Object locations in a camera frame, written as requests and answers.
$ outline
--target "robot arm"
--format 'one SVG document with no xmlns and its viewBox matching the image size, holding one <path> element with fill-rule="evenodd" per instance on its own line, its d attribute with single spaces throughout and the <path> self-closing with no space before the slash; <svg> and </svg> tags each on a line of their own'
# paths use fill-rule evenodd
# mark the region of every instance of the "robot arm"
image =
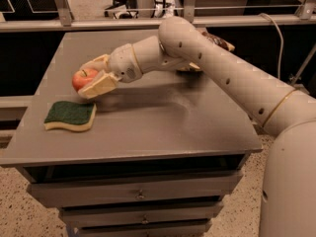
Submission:
<svg viewBox="0 0 316 237">
<path fill-rule="evenodd" d="M 313 98 L 212 43 L 188 21 L 166 19 L 158 37 L 123 45 L 110 56 L 85 64 L 101 73 L 79 95 L 93 98 L 115 89 L 118 82 L 129 83 L 153 70 L 175 70 L 193 62 L 273 136 L 315 118 Z"/>
<path fill-rule="evenodd" d="M 124 45 L 90 63 L 103 75 L 79 94 L 89 97 L 85 90 L 98 80 L 105 83 L 92 87 L 97 90 L 90 97 L 114 89 L 118 81 L 195 63 L 276 137 L 264 177 L 260 236 L 316 236 L 316 100 L 211 43 L 182 18 L 166 19 L 158 34 L 159 40 Z"/>
</svg>

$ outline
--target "green sponge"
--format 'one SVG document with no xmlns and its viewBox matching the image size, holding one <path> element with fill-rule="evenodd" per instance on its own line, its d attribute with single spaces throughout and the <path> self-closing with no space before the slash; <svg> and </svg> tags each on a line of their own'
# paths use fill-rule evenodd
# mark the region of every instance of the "green sponge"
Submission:
<svg viewBox="0 0 316 237">
<path fill-rule="evenodd" d="M 91 128 L 96 113 L 95 104 L 59 101 L 52 105 L 44 121 L 46 130 L 62 128 L 84 131 Z"/>
</svg>

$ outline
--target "speckled floor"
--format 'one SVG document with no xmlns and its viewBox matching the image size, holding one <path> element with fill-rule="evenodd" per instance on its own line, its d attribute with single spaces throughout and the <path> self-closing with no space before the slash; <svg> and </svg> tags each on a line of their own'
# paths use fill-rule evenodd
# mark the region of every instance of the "speckled floor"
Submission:
<svg viewBox="0 0 316 237">
<path fill-rule="evenodd" d="M 111 0 L 69 0 L 69 4 L 76 20 L 104 20 L 104 8 L 111 5 Z M 248 159 L 243 167 L 244 177 L 232 195 L 225 197 L 223 209 L 212 219 L 204 237 L 258 236 L 265 162 L 274 141 L 268 135 L 259 138 L 263 152 Z M 15 169 L 0 167 L 0 236 L 66 237 L 57 209 L 44 208 L 27 194 L 27 186 L 28 182 Z"/>
</svg>

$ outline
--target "table top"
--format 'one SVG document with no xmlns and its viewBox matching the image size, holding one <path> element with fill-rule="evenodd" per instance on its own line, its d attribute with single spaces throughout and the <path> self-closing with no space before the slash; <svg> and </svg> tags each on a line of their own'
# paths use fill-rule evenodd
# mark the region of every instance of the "table top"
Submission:
<svg viewBox="0 0 316 237">
<path fill-rule="evenodd" d="M 259 152 L 247 115 L 203 73 L 150 72 L 93 100 L 81 99 L 71 78 L 81 64 L 157 30 L 65 34 L 24 114 L 1 166 L 131 161 Z M 46 131 L 53 103 L 94 102 L 85 132 Z"/>
</svg>

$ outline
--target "cabinet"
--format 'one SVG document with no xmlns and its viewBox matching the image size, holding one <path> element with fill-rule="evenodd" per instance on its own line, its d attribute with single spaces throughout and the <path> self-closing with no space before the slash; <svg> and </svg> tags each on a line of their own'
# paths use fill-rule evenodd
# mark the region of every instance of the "cabinet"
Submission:
<svg viewBox="0 0 316 237">
<path fill-rule="evenodd" d="M 151 72 L 93 102 L 92 129 L 45 131 L 86 61 L 156 30 L 65 35 L 0 158 L 80 236 L 201 234 L 261 144 L 248 117 L 203 73 Z"/>
</svg>

